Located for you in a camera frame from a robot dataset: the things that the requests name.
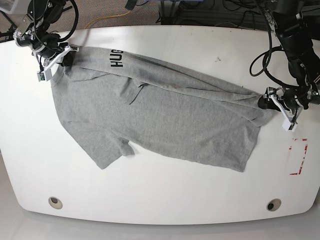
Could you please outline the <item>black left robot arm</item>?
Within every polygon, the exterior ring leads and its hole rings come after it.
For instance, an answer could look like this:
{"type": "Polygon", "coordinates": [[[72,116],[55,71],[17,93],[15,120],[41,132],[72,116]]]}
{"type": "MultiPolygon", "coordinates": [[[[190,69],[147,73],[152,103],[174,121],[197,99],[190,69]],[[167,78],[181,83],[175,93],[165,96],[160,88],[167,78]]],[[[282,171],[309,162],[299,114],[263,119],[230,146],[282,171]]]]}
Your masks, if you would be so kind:
{"type": "Polygon", "coordinates": [[[269,26],[274,28],[280,45],[262,54],[264,73],[284,90],[279,102],[286,110],[308,109],[309,104],[320,103],[320,58],[313,49],[307,23],[303,19],[303,0],[269,0],[262,10],[269,26]],[[284,83],[268,71],[272,53],[283,51],[288,60],[290,75],[296,85],[284,83]]]}

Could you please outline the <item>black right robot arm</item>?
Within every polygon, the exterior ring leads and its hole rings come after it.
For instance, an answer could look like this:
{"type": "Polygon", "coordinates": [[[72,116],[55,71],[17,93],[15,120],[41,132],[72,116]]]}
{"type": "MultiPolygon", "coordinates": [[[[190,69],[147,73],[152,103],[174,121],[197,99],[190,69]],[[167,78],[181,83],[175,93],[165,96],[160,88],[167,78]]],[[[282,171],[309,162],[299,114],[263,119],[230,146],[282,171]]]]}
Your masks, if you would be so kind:
{"type": "Polygon", "coordinates": [[[74,10],[74,22],[65,37],[48,32],[50,25],[57,22],[62,13],[68,10],[66,0],[32,0],[20,25],[13,33],[13,39],[19,47],[30,47],[40,68],[41,60],[51,60],[61,54],[68,45],[66,41],[75,32],[79,20],[79,10],[74,0],[69,1],[74,10]]]}

